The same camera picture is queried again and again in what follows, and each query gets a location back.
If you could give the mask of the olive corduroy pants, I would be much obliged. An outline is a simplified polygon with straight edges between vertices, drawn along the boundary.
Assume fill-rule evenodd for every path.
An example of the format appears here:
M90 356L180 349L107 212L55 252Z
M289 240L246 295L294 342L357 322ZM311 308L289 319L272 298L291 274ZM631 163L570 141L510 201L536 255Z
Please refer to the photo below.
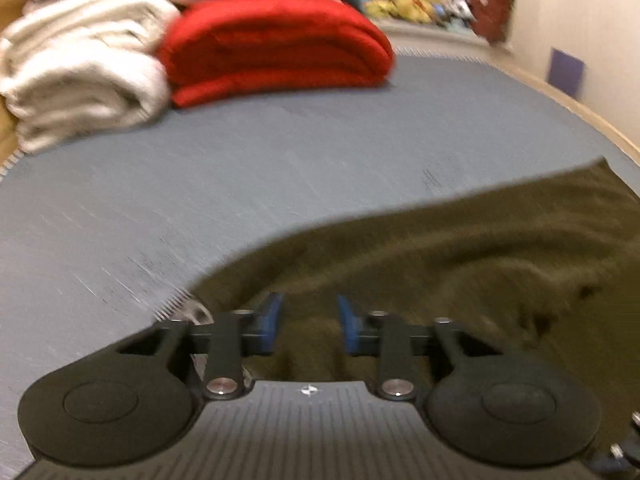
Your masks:
M639 406L639 199L605 160L448 202L316 226L244 252L160 309L248 309L284 297L259 378L363 380L344 352L337 300L412 324L451 318L528 350L587 385L602 408L596 445Z

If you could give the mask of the grey quilted mattress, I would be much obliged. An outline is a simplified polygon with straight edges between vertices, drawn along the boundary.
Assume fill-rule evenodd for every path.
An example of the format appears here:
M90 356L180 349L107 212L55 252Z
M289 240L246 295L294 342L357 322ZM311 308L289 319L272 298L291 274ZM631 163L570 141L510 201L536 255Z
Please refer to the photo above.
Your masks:
M250 246L605 158L576 114L494 66L404 49L378 90L249 96L10 161L1 182L1 474L30 461L23 391L152 321Z

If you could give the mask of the red folded quilt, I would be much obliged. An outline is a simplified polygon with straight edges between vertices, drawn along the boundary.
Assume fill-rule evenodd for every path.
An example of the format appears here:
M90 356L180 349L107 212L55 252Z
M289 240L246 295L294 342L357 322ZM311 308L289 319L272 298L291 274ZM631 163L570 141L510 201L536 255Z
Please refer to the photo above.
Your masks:
M157 56L177 108L259 92L374 88L395 62L384 32L335 0L203 0L169 26Z

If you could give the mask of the white folded blanket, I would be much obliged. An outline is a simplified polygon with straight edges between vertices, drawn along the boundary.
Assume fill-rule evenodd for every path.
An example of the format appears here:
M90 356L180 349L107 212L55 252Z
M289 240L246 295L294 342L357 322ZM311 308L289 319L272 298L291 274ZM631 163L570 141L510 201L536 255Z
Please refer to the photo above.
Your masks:
M156 56L180 12L168 0L58 0L1 34L1 95L20 149L152 122L170 103Z

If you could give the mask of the yellow plush toy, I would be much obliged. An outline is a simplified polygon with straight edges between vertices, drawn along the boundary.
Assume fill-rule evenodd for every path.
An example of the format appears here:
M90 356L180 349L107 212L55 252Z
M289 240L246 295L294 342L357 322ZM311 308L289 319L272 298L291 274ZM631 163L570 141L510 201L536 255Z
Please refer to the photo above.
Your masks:
M435 24L439 11L444 10L448 0L368 0L364 14L368 18L382 20L394 18L414 24Z

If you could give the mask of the dark red cushion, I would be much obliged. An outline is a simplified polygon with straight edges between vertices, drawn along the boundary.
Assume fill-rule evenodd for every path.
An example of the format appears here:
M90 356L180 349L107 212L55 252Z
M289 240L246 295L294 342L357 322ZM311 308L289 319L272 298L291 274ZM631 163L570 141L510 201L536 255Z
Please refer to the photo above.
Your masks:
M503 44L514 0L465 0L473 15L472 31L488 44Z

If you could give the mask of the purple paper on wall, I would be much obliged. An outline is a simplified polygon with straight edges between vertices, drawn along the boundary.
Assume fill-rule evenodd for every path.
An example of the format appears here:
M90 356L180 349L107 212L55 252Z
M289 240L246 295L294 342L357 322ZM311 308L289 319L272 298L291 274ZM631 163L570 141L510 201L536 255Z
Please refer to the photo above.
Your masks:
M582 92L585 72L586 64L580 58L559 49L551 50L546 81L556 90L577 100Z

